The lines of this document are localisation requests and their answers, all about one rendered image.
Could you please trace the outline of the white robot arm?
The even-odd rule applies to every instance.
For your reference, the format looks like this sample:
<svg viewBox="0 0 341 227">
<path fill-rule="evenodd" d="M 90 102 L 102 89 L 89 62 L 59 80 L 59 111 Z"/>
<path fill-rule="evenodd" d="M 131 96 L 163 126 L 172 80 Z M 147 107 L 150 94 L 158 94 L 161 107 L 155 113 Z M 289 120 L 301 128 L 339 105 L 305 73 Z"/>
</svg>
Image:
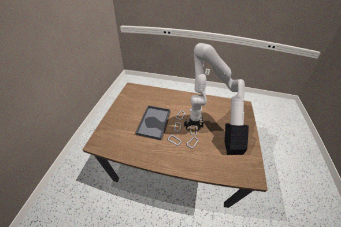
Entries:
<svg viewBox="0 0 341 227">
<path fill-rule="evenodd" d="M 206 74 L 203 62 L 207 61 L 213 67 L 215 74 L 227 85 L 232 92 L 238 92 L 231 98 L 231 125 L 243 125 L 244 123 L 244 81 L 242 79 L 232 80 L 231 70 L 219 57 L 215 49 L 204 43 L 198 43 L 194 48 L 195 60 L 195 92 L 202 95 L 191 97 L 192 108 L 190 108 L 190 119 L 199 121 L 201 119 L 202 106 L 206 99 Z M 197 106 L 196 106 L 197 105 Z"/>
</svg>

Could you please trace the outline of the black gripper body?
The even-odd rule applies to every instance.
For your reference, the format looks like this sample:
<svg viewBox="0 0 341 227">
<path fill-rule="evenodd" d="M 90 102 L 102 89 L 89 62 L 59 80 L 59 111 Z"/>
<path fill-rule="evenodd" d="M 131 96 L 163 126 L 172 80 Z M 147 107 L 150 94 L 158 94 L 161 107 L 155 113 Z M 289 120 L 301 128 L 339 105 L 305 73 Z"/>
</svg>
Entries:
<svg viewBox="0 0 341 227">
<path fill-rule="evenodd" d="M 189 120 L 189 123 L 193 125 L 192 126 L 196 126 L 195 124 L 200 124 L 200 120 L 199 121 L 193 121 L 192 119 Z"/>
</svg>

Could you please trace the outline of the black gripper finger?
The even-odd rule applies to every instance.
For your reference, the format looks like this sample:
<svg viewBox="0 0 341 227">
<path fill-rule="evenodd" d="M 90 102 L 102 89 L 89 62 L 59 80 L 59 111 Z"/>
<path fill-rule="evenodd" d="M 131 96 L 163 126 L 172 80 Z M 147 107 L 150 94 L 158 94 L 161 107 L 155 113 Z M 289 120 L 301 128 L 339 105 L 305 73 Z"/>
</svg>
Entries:
<svg viewBox="0 0 341 227">
<path fill-rule="evenodd" d="M 198 130 L 200 130 L 200 128 L 203 128 L 203 120 L 200 121 L 201 124 L 195 124 L 198 127 Z"/>
<path fill-rule="evenodd" d="M 192 125 L 193 125 L 193 123 L 190 124 L 188 120 L 185 120 L 184 126 L 186 126 L 186 130 L 188 130 L 188 127 L 189 127 L 189 126 L 192 126 Z"/>
</svg>

